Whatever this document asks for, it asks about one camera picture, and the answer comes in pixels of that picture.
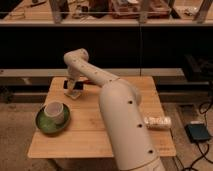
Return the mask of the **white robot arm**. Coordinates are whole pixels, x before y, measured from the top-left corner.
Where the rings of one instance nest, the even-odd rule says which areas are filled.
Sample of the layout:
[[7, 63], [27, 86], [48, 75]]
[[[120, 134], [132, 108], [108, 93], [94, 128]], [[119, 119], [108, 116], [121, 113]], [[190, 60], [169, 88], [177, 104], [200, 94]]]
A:
[[166, 171], [141, 115], [140, 91], [128, 81], [88, 62], [81, 48], [64, 55], [68, 88], [83, 74], [101, 87], [99, 109], [120, 171]]

